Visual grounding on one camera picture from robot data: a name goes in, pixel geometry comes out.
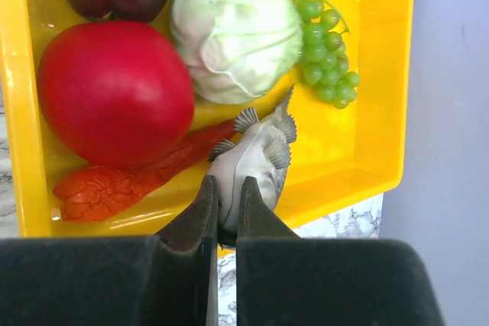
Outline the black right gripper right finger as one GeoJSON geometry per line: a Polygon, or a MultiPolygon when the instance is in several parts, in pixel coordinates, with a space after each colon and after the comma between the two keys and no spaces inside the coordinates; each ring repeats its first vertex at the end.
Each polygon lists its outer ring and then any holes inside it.
{"type": "Polygon", "coordinates": [[[302,239],[242,186],[239,325],[442,325],[425,265],[398,240],[302,239]]]}

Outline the green grape bunch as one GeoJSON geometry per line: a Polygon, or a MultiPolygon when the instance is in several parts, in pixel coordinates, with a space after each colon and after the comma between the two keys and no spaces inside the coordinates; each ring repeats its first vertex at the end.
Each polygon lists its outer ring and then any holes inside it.
{"type": "Polygon", "coordinates": [[[316,97],[337,109],[357,98],[361,78],[350,67],[344,35],[350,32],[342,13],[328,0],[293,0],[301,19],[302,81],[316,97]]]}

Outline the red tomato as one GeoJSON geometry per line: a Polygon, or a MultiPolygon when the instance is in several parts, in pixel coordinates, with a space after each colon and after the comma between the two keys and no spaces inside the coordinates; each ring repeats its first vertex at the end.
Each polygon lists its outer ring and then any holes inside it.
{"type": "Polygon", "coordinates": [[[161,159],[189,131],[195,110],[191,77],[171,42],[135,21],[59,33],[40,58],[37,96],[61,143],[118,168],[161,159]]]}

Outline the grey toy fish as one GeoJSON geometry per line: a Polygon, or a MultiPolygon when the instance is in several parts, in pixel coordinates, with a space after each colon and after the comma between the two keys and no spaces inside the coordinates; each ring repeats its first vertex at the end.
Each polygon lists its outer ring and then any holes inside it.
{"type": "Polygon", "coordinates": [[[228,139],[218,142],[209,154],[219,188],[219,242],[235,247],[241,188],[248,176],[257,180],[264,204],[277,207],[291,164],[290,145],[297,139],[296,122],[288,112],[294,87],[290,87],[274,111],[260,119],[254,107],[241,111],[234,119],[234,130],[242,133],[234,144],[228,139]]]}

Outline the orange red chili pepper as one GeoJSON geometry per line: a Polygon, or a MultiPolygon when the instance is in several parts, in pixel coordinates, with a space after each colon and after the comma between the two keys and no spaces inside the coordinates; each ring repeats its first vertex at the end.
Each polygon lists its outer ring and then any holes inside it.
{"type": "Polygon", "coordinates": [[[232,119],[189,132],[161,160],[135,169],[87,164],[53,188],[64,221],[109,219],[140,202],[182,171],[201,163],[220,141],[235,135],[232,119]]]}

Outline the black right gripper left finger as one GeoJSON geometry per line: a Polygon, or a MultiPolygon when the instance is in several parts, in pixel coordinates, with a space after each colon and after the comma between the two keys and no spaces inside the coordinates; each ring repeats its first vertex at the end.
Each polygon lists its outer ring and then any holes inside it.
{"type": "Polygon", "coordinates": [[[216,181],[146,236],[4,239],[3,325],[216,325],[216,181]]]}

